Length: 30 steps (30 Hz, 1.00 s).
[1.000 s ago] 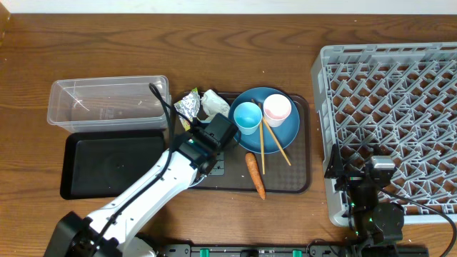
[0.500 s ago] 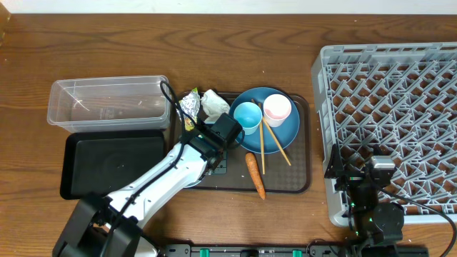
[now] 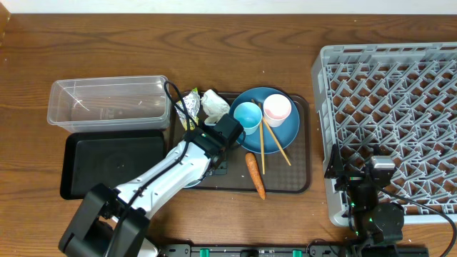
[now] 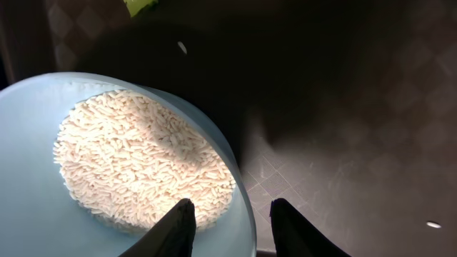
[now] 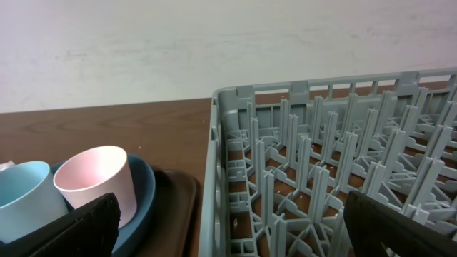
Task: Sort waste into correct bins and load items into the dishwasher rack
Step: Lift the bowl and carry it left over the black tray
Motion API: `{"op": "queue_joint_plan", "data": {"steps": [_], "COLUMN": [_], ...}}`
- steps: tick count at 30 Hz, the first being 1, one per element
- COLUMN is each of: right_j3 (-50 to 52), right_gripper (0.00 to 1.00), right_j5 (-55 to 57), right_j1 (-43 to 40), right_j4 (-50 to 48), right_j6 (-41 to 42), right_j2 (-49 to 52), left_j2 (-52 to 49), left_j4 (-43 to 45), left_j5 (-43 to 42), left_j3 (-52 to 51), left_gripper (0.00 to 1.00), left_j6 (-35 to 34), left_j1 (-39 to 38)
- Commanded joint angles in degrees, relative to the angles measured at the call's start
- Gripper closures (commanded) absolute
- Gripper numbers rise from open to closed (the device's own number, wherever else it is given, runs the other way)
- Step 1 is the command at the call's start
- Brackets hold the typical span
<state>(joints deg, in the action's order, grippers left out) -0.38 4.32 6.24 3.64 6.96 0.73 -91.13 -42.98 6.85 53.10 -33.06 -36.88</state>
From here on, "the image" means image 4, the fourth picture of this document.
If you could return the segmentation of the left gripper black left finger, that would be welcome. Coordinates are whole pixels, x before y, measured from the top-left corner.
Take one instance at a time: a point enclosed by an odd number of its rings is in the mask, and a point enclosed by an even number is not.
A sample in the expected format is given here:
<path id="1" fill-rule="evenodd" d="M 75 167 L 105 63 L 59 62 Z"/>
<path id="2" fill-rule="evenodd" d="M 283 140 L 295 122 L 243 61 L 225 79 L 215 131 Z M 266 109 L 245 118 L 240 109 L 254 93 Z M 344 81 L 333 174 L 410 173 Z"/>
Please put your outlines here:
<path id="1" fill-rule="evenodd" d="M 195 207 L 184 198 L 120 257 L 191 257 L 195 235 Z"/>

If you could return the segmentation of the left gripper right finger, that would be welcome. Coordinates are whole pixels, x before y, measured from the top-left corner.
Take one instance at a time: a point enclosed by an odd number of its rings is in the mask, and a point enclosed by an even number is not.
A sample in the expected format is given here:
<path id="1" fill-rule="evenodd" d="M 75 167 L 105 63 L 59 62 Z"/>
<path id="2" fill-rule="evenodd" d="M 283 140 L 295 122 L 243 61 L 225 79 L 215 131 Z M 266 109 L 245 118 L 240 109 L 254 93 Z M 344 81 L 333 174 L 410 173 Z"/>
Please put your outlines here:
<path id="1" fill-rule="evenodd" d="M 349 257 L 284 198 L 271 202 L 270 218 L 277 257 Z"/>

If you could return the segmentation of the white rice pile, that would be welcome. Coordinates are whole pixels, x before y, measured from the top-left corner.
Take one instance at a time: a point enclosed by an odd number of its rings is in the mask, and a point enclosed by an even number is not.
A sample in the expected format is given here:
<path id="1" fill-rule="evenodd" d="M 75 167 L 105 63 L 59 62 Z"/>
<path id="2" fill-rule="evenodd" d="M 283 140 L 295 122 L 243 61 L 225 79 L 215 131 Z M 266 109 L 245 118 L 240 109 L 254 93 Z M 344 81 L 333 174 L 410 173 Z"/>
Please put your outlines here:
<path id="1" fill-rule="evenodd" d="M 117 226 L 148 230 L 181 199 L 196 225 L 215 224 L 236 182 L 210 143 L 172 110 L 133 91 L 77 103 L 61 122 L 54 161 L 80 206 Z"/>

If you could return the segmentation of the light blue bowl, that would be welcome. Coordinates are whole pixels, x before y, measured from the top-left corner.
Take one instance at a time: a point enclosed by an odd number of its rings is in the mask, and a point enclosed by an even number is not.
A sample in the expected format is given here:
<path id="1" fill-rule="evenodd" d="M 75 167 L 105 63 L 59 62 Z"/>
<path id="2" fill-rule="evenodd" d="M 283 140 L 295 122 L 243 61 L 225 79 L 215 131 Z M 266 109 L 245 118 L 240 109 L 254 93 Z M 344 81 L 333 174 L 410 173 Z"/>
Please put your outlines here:
<path id="1" fill-rule="evenodd" d="M 194 256 L 254 256 L 256 224 L 231 147 L 215 123 L 178 96 L 98 74 L 57 72 L 1 92 L 1 254 L 119 256 L 137 241 L 97 221 L 69 195 L 54 163 L 59 124 L 80 101 L 130 89 L 158 101 L 192 125 L 216 150 L 236 181 L 229 209 L 195 235 Z"/>

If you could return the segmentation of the foil snack wrapper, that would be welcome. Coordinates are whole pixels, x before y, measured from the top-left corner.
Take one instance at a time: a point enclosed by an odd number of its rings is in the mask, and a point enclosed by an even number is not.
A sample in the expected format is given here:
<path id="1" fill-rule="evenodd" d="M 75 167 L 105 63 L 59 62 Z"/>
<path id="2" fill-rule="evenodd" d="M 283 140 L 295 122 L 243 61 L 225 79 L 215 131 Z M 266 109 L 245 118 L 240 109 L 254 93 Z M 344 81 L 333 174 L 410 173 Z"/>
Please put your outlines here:
<path id="1" fill-rule="evenodd" d="M 123 0 L 131 17 L 148 11 L 158 4 L 158 0 Z"/>

